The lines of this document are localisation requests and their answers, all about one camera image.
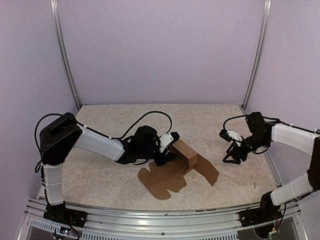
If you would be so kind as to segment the brown cardboard box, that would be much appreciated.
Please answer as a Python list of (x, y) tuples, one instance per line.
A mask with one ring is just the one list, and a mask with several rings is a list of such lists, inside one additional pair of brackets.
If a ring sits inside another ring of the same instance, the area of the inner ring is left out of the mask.
[(175, 142), (169, 152), (175, 155), (163, 166), (154, 162), (149, 164), (149, 169), (141, 168), (138, 179), (147, 190), (158, 200), (171, 198), (169, 191), (178, 193), (187, 186), (185, 175), (195, 170), (213, 186), (219, 176), (219, 171), (206, 158), (197, 153), (181, 139)]

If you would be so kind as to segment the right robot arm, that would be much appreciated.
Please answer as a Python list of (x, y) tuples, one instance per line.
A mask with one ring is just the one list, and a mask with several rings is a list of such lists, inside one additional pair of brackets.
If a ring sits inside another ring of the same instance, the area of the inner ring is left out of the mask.
[(250, 136), (244, 138), (225, 126), (219, 136), (231, 145), (226, 150), (223, 163), (239, 165), (247, 160), (248, 154), (267, 151), (272, 143), (283, 144), (310, 156), (306, 173), (271, 192), (264, 194), (256, 218), (266, 222), (281, 205), (298, 201), (320, 189), (320, 132), (285, 123), (278, 118), (263, 116), (259, 111), (243, 115)]

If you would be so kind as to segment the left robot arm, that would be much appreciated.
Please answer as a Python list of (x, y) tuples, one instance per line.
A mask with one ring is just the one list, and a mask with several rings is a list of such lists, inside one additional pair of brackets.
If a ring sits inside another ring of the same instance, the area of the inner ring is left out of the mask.
[(157, 130), (148, 125), (138, 127), (133, 135), (125, 132), (120, 137), (112, 137), (79, 122), (70, 112), (50, 113), (41, 119), (48, 117), (56, 119), (41, 131), (34, 132), (40, 155), (34, 171), (41, 173), (50, 214), (61, 223), (70, 218), (63, 195), (62, 168), (71, 150), (89, 151), (121, 165), (152, 160), (161, 167), (175, 158), (170, 147), (180, 139), (176, 131), (168, 130), (158, 135)]

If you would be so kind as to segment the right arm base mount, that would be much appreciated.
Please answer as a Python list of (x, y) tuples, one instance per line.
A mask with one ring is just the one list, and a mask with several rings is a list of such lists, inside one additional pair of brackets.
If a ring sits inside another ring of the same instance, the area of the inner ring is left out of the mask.
[(263, 214), (260, 207), (247, 208), (239, 212), (242, 227), (255, 226), (270, 221), (280, 220), (283, 214), (279, 209), (267, 211)]

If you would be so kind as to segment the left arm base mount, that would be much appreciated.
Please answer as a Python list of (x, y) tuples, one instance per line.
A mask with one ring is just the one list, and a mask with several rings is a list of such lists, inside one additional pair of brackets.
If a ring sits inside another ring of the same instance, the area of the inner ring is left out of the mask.
[(47, 207), (43, 214), (44, 219), (79, 228), (85, 226), (87, 216), (88, 213), (85, 211), (70, 208), (55, 209)]

